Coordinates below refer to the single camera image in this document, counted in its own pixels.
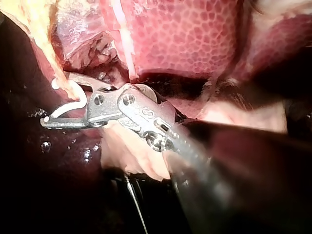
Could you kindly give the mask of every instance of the metal jaw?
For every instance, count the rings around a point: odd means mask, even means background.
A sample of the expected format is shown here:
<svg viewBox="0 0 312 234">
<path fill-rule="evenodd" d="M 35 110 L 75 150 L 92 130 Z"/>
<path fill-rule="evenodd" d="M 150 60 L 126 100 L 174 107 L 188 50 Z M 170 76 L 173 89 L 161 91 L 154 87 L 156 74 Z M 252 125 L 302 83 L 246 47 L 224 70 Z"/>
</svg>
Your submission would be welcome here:
<svg viewBox="0 0 312 234">
<path fill-rule="evenodd" d="M 92 87 L 83 118 L 46 117 L 40 120 L 48 129 L 83 129 L 106 125 L 110 120 L 134 131 L 155 151 L 171 126 L 186 116 L 147 85 L 126 83 L 114 89 L 103 81 L 81 74 L 69 74 L 69 79 Z"/>
</svg>

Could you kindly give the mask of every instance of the screw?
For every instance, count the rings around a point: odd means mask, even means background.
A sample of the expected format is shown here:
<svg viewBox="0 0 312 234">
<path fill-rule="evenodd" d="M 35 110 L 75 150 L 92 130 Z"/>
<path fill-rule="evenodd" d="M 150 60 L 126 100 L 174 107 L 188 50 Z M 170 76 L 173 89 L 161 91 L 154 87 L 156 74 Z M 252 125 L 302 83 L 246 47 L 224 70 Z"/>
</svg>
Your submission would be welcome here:
<svg viewBox="0 0 312 234">
<path fill-rule="evenodd" d="M 127 94 L 123 98 L 123 104 L 125 104 L 126 106 L 133 104 L 134 101 L 135 101 L 135 96 L 133 96 L 132 94 Z"/>
<path fill-rule="evenodd" d="M 96 95 L 96 97 L 94 98 L 95 105 L 100 106 L 103 104 L 103 102 L 104 102 L 104 96 L 101 94 Z"/>
</svg>

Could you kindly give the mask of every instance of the fluid droplet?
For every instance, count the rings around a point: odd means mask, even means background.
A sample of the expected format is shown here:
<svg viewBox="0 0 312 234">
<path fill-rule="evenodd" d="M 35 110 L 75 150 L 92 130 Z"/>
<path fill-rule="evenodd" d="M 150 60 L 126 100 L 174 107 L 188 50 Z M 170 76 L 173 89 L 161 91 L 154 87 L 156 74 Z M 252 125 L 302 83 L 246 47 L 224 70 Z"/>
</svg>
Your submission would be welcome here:
<svg viewBox="0 0 312 234">
<path fill-rule="evenodd" d="M 83 151 L 83 157 L 84 157 L 84 161 L 86 163 L 89 162 L 89 158 L 91 156 L 91 150 L 89 148 L 86 148 L 84 151 Z"/>
<path fill-rule="evenodd" d="M 98 149 L 99 149 L 98 144 L 95 144 L 95 146 L 93 147 L 93 151 L 98 151 Z"/>
<path fill-rule="evenodd" d="M 49 153 L 51 149 L 51 143 L 49 141 L 45 141 L 41 144 L 41 152 Z"/>
</svg>

